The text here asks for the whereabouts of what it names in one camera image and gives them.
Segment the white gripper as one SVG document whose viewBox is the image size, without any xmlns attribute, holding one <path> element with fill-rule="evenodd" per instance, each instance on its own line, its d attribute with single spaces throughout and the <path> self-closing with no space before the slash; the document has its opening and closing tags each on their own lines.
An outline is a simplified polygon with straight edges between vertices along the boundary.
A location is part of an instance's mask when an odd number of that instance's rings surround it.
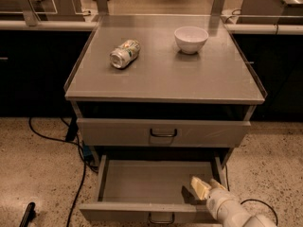
<svg viewBox="0 0 303 227">
<path fill-rule="evenodd" d="M 201 201 L 206 200 L 206 207 L 214 219 L 242 221 L 243 209 L 238 198 L 215 179 L 211 179 L 208 184 L 198 177 L 192 177 L 191 186 Z"/>
</svg>

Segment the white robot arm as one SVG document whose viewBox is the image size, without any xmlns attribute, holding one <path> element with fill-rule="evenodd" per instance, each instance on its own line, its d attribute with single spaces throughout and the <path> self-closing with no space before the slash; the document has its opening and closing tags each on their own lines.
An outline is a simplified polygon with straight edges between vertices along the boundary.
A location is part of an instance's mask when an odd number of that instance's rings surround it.
<svg viewBox="0 0 303 227">
<path fill-rule="evenodd" d="M 210 215 L 223 227 L 277 227 L 262 214 L 250 214 L 240 204 L 238 197 L 214 179 L 206 183 L 193 177 L 191 186 L 200 200 L 206 200 Z"/>
</svg>

